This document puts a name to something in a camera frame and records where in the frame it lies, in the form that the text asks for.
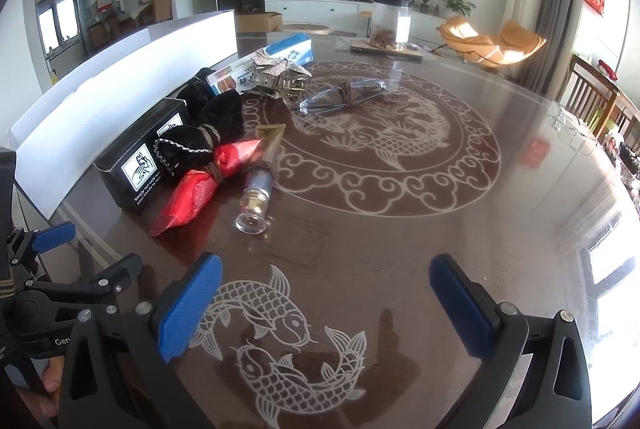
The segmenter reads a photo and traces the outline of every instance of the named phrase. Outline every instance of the hand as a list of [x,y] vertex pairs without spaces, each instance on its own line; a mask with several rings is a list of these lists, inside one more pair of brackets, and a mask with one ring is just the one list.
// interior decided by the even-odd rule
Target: hand
[[65,365],[65,357],[51,357],[49,365],[42,374],[42,382],[49,396],[41,396],[21,387],[18,394],[36,420],[52,418],[58,414],[60,402],[60,382],[62,381],[62,368]]

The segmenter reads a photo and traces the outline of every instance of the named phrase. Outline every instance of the orange chair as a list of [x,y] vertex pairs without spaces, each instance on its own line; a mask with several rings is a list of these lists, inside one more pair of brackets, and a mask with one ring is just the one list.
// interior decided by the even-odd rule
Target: orange chair
[[545,43],[538,34],[508,20],[497,36],[479,35],[467,20],[455,16],[439,28],[447,46],[453,48],[466,62],[483,68],[509,66],[532,56]]

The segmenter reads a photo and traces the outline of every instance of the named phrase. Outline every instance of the jar lid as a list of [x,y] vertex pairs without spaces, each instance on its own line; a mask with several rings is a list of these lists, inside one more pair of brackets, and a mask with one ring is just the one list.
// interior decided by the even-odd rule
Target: jar lid
[[391,6],[400,6],[402,8],[408,8],[413,6],[414,2],[411,0],[373,0],[374,3],[389,4]]

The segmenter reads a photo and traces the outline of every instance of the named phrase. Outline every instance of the potted plant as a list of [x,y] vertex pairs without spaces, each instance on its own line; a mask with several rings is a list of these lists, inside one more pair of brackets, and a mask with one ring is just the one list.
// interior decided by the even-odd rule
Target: potted plant
[[459,14],[465,17],[471,15],[471,9],[476,8],[469,0],[438,0],[443,1],[445,8],[450,11],[451,14]]
[[421,0],[422,2],[420,3],[420,13],[421,14],[428,14],[429,13],[429,1],[430,0]]

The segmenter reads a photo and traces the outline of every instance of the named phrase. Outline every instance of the black box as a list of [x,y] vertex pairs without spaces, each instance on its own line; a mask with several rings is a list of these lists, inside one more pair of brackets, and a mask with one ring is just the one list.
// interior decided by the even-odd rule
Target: black box
[[154,142],[177,125],[191,125],[186,104],[163,98],[95,159],[104,184],[123,210],[139,213],[154,187],[167,176],[154,152]]

